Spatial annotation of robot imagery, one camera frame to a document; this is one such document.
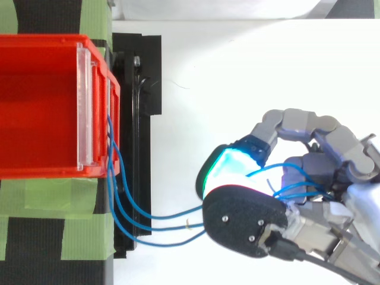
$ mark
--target white table surface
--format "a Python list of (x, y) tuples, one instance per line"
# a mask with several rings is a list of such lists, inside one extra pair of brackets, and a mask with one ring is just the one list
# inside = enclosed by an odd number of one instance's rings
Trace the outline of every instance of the white table surface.
[[(332, 115), (358, 138), (379, 133), (380, 21), (117, 21), (113, 30), (162, 35), (163, 114), (151, 121), (154, 214), (199, 205), (194, 184), (205, 159), (248, 134), (270, 109)], [(302, 145), (280, 141), (268, 163), (304, 153)], [(280, 172), (268, 177), (279, 186)], [(189, 220), (201, 221), (201, 213)], [(142, 239), (169, 243), (195, 232)], [(305, 262), (236, 254), (205, 235), (181, 248), (139, 245), (115, 261), (115, 285), (148, 284), (348, 283)]]

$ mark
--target black mount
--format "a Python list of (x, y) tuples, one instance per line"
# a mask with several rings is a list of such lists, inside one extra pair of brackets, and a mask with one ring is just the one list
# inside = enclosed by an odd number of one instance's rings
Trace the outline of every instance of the black mount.
[[(162, 113), (161, 36), (113, 34), (113, 74), (121, 86), (120, 151), (131, 195), (146, 212), (151, 212), (150, 116)], [(151, 226), (151, 220), (135, 211), (117, 178), (121, 203), (135, 221)], [(128, 223), (115, 209), (124, 228), (134, 236), (150, 235)], [(115, 225), (115, 258), (125, 258), (136, 244)]]

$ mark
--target red storage box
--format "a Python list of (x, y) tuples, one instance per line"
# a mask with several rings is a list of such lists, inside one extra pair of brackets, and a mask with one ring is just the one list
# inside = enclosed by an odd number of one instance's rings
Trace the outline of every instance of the red storage box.
[(107, 116), (119, 145), (119, 103), (87, 36), (0, 35), (0, 179), (105, 177)]

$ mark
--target green masking tape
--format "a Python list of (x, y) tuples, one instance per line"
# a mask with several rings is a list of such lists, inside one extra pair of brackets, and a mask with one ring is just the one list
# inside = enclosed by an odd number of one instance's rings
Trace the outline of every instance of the green masking tape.
[(82, 0), (79, 34), (105, 40), (112, 50), (112, 12), (105, 0)]
[(61, 260), (106, 260), (114, 253), (111, 213), (65, 220)]
[(90, 219), (97, 179), (2, 180), (0, 216), (41, 219)]
[(0, 0), (0, 34), (17, 34), (18, 21), (13, 0)]
[(373, 5), (375, 7), (375, 19), (380, 18), (380, 0), (373, 0)]
[(5, 249), (7, 248), (8, 217), (0, 216), (0, 261), (5, 261)]

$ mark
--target blue wire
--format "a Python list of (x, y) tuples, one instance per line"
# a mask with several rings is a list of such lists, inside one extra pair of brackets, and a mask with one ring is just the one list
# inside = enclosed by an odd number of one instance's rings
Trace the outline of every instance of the blue wire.
[(145, 241), (137, 239), (136, 237), (134, 237), (133, 235), (131, 235), (126, 229), (124, 229), (123, 225), (120, 224), (120, 221), (119, 221), (118, 217), (116, 216), (115, 210), (113, 208), (112, 192), (111, 192), (111, 187), (112, 186), (111, 186), (110, 177), (109, 177), (109, 172), (110, 172), (110, 168), (111, 168), (110, 164), (112, 165), (112, 161), (111, 160), (110, 160), (110, 163), (109, 163), (109, 167), (107, 168), (107, 188), (108, 188), (108, 197), (109, 197), (109, 207), (110, 207), (111, 214), (112, 214), (112, 217), (113, 217), (116, 225), (122, 231), (122, 233), (125, 234), (127, 237), (129, 237), (131, 240), (133, 240), (135, 242), (138, 242), (138, 243), (142, 243), (143, 245), (155, 246), (155, 247), (158, 247), (158, 248), (172, 248), (172, 247), (175, 247), (175, 246), (186, 245), (187, 243), (192, 242), (193, 240), (195, 240), (198, 237), (202, 236), (206, 232), (205, 230), (203, 230), (203, 231), (201, 231), (200, 233), (197, 233), (195, 236), (193, 236), (192, 238), (190, 238), (188, 240), (185, 240), (185, 241), (179, 242), (179, 243), (170, 243), (170, 244), (166, 244), (166, 245), (159, 244), (159, 243), (145, 242)]
[[(112, 126), (112, 121), (111, 121), (111, 118), (108, 116), (108, 123), (110, 125), (110, 129), (113, 128)], [(113, 131), (110, 132), (110, 137), (113, 137)], [(128, 184), (126, 182), (126, 176), (125, 176), (125, 168), (124, 168), (124, 161), (123, 161), (123, 158), (122, 158), (122, 155), (121, 155), (121, 152), (118, 148), (118, 146), (116, 145), (115, 142), (112, 143), (113, 144), (113, 147), (115, 148), (118, 156), (119, 156), (119, 160), (120, 160), (120, 168), (121, 168), (121, 175), (122, 175), (122, 180), (123, 180), (123, 186), (124, 186), (124, 191), (126, 193), (126, 196), (128, 197), (128, 200), (129, 202), (132, 204), (132, 206), (141, 214), (143, 215), (144, 217), (148, 218), (148, 219), (153, 219), (153, 220), (169, 220), (169, 219), (173, 219), (173, 218), (178, 218), (178, 217), (182, 217), (184, 215), (187, 215), (187, 214), (190, 214), (190, 213), (193, 213), (195, 211), (198, 211), (200, 209), (202, 209), (202, 206), (198, 206), (198, 207), (195, 207), (195, 208), (192, 208), (190, 210), (187, 210), (187, 211), (184, 211), (184, 212), (180, 212), (180, 213), (177, 213), (177, 214), (174, 214), (174, 215), (170, 215), (170, 216), (152, 216), (151, 214), (145, 212), (143, 209), (141, 209), (137, 204), (136, 202), (134, 201), (130, 191), (129, 191), (129, 188), (128, 188)]]
[(278, 199), (279, 200), (285, 200), (285, 199), (293, 199), (293, 198), (311, 197), (311, 196), (317, 196), (317, 195), (323, 195), (323, 196), (325, 196), (327, 198), (332, 199), (332, 196), (330, 196), (330, 195), (328, 195), (326, 193), (320, 192), (320, 191), (291, 194), (291, 195), (286, 195), (286, 196), (278, 197)]
[[(113, 131), (110, 131), (110, 134), (109, 134), (109, 138), (110, 138), (110, 141), (111, 141), (111, 144), (110, 144), (110, 148), (109, 148), (109, 153), (110, 153), (110, 156), (109, 156), (109, 160), (112, 161), (112, 153), (113, 153), (113, 149), (116, 145), (115, 143), (115, 140), (113, 138)], [(132, 218), (130, 218), (130, 216), (125, 212), (124, 208), (123, 208), (123, 205), (121, 204), (120, 202), (120, 196), (119, 196), (119, 191), (118, 191), (118, 185), (116, 183), (116, 176), (115, 176), (115, 170), (113, 168), (113, 166), (111, 165), (111, 167), (108, 168), (108, 171), (111, 171), (112, 172), (112, 179), (113, 179), (113, 189), (114, 189), (114, 193), (115, 193), (115, 198), (116, 198), (116, 203), (119, 207), (119, 210), (121, 212), (121, 214), (123, 215), (123, 217), (125, 219), (127, 219), (131, 224), (133, 224), (134, 226), (137, 226), (139, 227), (140, 229), (143, 229), (143, 230), (149, 230), (149, 231), (156, 231), (156, 232), (165, 232), (165, 231), (168, 231), (168, 230), (184, 230), (184, 229), (193, 229), (195, 227), (202, 227), (203, 224), (200, 223), (200, 224), (190, 224), (190, 225), (187, 225), (187, 226), (177, 226), (177, 227), (164, 227), (164, 228), (153, 228), (153, 227), (148, 227), (148, 226), (145, 226), (143, 224), (140, 224), (138, 222), (136, 222), (135, 220), (133, 220)]]
[(247, 177), (251, 177), (253, 175), (259, 174), (259, 173), (261, 173), (263, 171), (267, 171), (267, 170), (270, 170), (270, 169), (276, 168), (276, 167), (292, 167), (294, 169), (297, 169), (304, 177), (307, 178), (308, 181), (313, 182), (313, 179), (311, 179), (311, 177), (301, 167), (299, 167), (298, 165), (296, 165), (294, 163), (276, 163), (276, 164), (272, 164), (272, 165), (269, 165), (269, 166), (265, 166), (262, 169), (259, 169), (259, 170), (256, 170), (254, 172), (251, 172), (250, 174), (247, 174), (246, 176)]
[(273, 193), (273, 197), (279, 196), (280, 194), (282, 194), (284, 192), (287, 192), (287, 191), (289, 191), (291, 189), (294, 189), (294, 188), (297, 188), (297, 187), (300, 187), (300, 186), (314, 186), (316, 188), (321, 188), (320, 185), (318, 185), (316, 183), (313, 183), (313, 182), (299, 182), (299, 183), (296, 183), (296, 184), (285, 186), (281, 190)]
[(143, 230), (156, 231), (156, 232), (165, 232), (165, 231), (168, 231), (168, 230), (193, 229), (193, 228), (196, 228), (196, 227), (202, 227), (203, 226), (203, 224), (200, 223), (200, 224), (190, 224), (188, 226), (154, 228), (154, 227), (144, 226), (143, 224), (140, 224), (140, 223), (136, 222), (135, 220), (133, 220), (132, 218), (130, 218), (130, 216), (124, 211), (123, 205), (120, 202), (119, 191), (118, 191), (118, 187), (117, 187), (117, 184), (116, 184), (115, 171), (114, 171), (113, 167), (111, 167), (111, 172), (112, 172), (112, 178), (113, 178), (113, 190), (114, 190), (114, 193), (115, 193), (116, 203), (117, 203), (117, 205), (119, 207), (119, 210), (120, 210), (121, 214), (123, 215), (123, 217), (125, 219), (127, 219), (134, 226), (137, 226), (137, 227), (139, 227), (140, 229), (143, 229)]
[[(123, 225), (121, 225), (119, 219), (117, 218), (115, 210), (113, 208), (113, 202), (112, 202), (113, 199), (112, 199), (112, 191), (111, 191), (112, 186), (111, 186), (111, 181), (110, 181), (110, 177), (109, 177), (109, 173), (111, 171), (112, 177), (113, 177), (113, 183), (114, 183), (113, 185), (115, 186), (116, 185), (115, 170), (113, 169), (113, 165), (112, 165), (112, 154), (113, 154), (113, 146), (114, 146), (112, 128), (110, 131), (110, 137), (112, 139), (112, 140), (110, 139), (110, 141), (112, 141), (113, 143), (110, 144), (110, 148), (109, 148), (109, 163), (108, 163), (108, 167), (107, 167), (107, 190), (108, 190), (109, 205), (110, 205), (112, 217), (113, 217), (116, 225), (118, 226), (118, 228), (122, 231), (122, 233), (124, 233), (127, 237), (129, 237), (130, 239), (132, 239), (135, 242), (139, 242), (139, 243), (142, 243), (144, 245), (150, 245), (150, 246), (155, 246), (155, 247), (159, 247), (159, 248), (170, 248), (170, 247), (175, 247), (175, 246), (186, 245), (187, 243), (192, 242), (193, 240), (202, 236), (206, 232), (205, 230), (201, 231), (200, 233), (196, 234), (192, 238), (185, 240), (183, 242), (163, 245), (163, 244), (151, 243), (151, 242), (145, 242), (143, 240), (139, 240), (136, 237), (134, 237), (132, 234), (130, 234), (126, 229), (124, 229)], [(117, 189), (114, 188), (114, 192), (116, 193), (116, 196), (118, 196)]]

